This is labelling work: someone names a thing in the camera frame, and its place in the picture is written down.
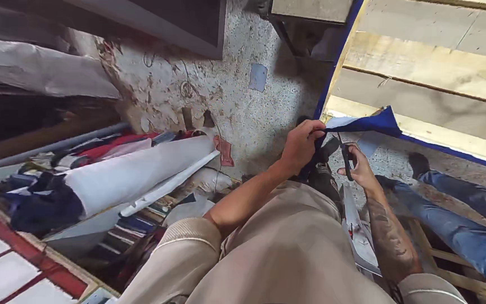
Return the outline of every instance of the black scissors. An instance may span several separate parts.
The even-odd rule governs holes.
[[[339,132],[337,132],[337,136],[339,137],[339,143],[340,143],[340,146],[341,146],[342,158],[344,159],[344,162],[345,162],[346,177],[348,178],[348,180],[350,182],[353,182],[354,178],[352,177],[352,173],[350,172],[350,169],[352,169],[350,167],[350,161],[352,161],[352,164],[354,165],[354,168],[355,168],[355,166],[357,165],[357,158],[352,153],[350,153],[350,151],[348,151],[349,146],[342,143],[341,135],[339,134]]]

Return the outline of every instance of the plastic sheet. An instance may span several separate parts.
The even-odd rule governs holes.
[[[0,82],[52,96],[119,98],[99,60],[0,40]]]
[[[65,183],[84,206],[82,218],[131,202],[213,151],[207,136],[159,144],[67,172]]]

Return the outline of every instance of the cable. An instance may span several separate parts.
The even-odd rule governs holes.
[[[155,56],[157,55],[156,53],[153,53],[153,57],[149,58],[150,61],[149,61],[149,64],[147,64],[147,62],[145,61],[145,57],[146,55],[148,55],[147,52],[144,52],[144,57],[142,58],[142,60],[144,61],[144,65],[148,68],[152,67],[153,66],[153,61],[155,61]]]
[[[181,95],[183,97],[186,97],[186,98],[192,98],[192,93],[191,93],[190,89],[192,89],[197,95],[200,95],[198,90],[196,89],[196,87],[193,86],[192,83],[191,83],[191,78],[188,75],[187,65],[185,64],[185,61],[183,61],[182,59],[179,59],[179,60],[181,60],[181,62],[183,63],[183,66],[185,67],[185,73],[187,74],[187,80],[183,81],[183,83],[179,86],[179,92],[181,93]],[[219,149],[222,151],[222,141],[221,141],[222,133],[220,132],[219,124],[217,123],[217,121],[213,117],[213,113],[211,112],[209,105],[206,102],[204,102],[203,100],[201,100],[201,99],[199,99],[199,100],[202,101],[202,104],[211,113],[211,119],[213,120],[213,123],[215,124],[215,127],[217,127],[217,131],[219,132]],[[219,159],[219,170],[217,170],[217,177],[215,178],[215,189],[213,191],[213,195],[215,195],[217,193],[217,183],[219,182],[220,170],[222,170],[222,162]]]

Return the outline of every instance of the cloth pile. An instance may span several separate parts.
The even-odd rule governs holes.
[[[0,209],[10,218],[10,226],[42,238],[53,229],[68,227],[79,221],[84,205],[65,182],[73,169],[114,160],[185,138],[175,133],[118,133],[94,138],[75,147],[39,153],[24,163],[17,173],[0,181]]]

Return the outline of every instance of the white fabric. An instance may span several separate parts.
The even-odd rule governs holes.
[[[182,184],[189,176],[193,173],[198,171],[201,167],[205,166],[206,163],[209,163],[215,157],[220,154],[218,150],[214,150],[213,152],[206,155],[204,158],[200,159],[196,163],[193,163],[187,169],[179,172],[178,174],[165,179],[161,183],[158,183],[155,187],[152,188],[148,193],[143,195],[141,198],[137,199],[132,205],[128,206],[124,210],[121,211],[122,216],[129,216],[134,214],[145,207],[152,204],[154,201],[158,200],[159,198],[171,193],[174,189],[176,189],[180,184]]]
[[[203,196],[197,197],[196,202],[177,205],[170,211],[170,213],[168,213],[168,216],[163,222],[163,226],[169,227],[173,223],[184,218],[201,218],[214,205],[215,203],[207,200]]]
[[[82,218],[131,202],[214,149],[207,136],[159,144],[67,172],[65,183],[84,206]]]
[[[0,82],[52,96],[119,98],[99,60],[0,40]]]

